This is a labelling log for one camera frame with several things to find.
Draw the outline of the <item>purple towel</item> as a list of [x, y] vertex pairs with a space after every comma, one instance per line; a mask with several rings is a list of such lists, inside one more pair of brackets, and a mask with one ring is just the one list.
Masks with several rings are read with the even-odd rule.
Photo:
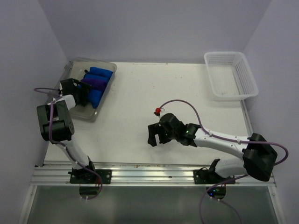
[[106, 80], [100, 80], [95, 78], [83, 78], [81, 80], [82, 83], [90, 85], [93, 89], [104, 91], [107, 87], [108, 81]]

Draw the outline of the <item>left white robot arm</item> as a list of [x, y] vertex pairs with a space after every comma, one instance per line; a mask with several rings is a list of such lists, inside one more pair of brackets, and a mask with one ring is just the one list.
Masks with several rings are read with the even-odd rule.
[[89, 156], [83, 152], [73, 137], [75, 127], [70, 110], [78, 105], [86, 105], [92, 87], [76, 79], [60, 81], [57, 88], [35, 88], [34, 91], [45, 93], [50, 102], [36, 108], [42, 138], [58, 146], [71, 161], [71, 175], [81, 177], [86, 183], [97, 178], [97, 171]]

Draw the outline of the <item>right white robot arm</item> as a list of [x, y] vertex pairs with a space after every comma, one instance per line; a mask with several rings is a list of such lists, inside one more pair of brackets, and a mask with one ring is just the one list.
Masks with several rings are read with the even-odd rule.
[[149, 125], [148, 131], [148, 144], [152, 147], [176, 140], [184, 146], [211, 148], [233, 156], [227, 160], [214, 159], [209, 168], [195, 172], [202, 183], [219, 183], [236, 175], [249, 175], [267, 182], [278, 156], [259, 134], [229, 142], [228, 135], [216, 138], [212, 133], [205, 133], [201, 125], [184, 124], [168, 112], [159, 114], [159, 122]]

